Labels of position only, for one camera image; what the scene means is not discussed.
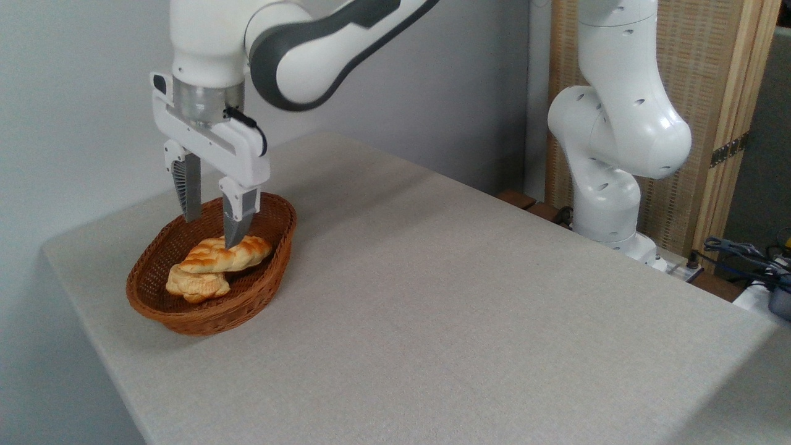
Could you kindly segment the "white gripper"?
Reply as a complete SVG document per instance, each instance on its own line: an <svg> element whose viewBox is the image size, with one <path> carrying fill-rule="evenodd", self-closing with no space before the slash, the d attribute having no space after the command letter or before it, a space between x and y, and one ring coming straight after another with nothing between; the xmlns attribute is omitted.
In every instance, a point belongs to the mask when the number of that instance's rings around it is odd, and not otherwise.
<svg viewBox="0 0 791 445"><path fill-rule="evenodd" d="M188 223L201 217L202 159L226 175L219 186L225 248L231 250L248 235L260 211L259 185L269 179L262 132L227 112L243 111L245 85L198 87L156 72L150 82L154 121L169 138L164 144L166 170L183 217Z"/></svg>

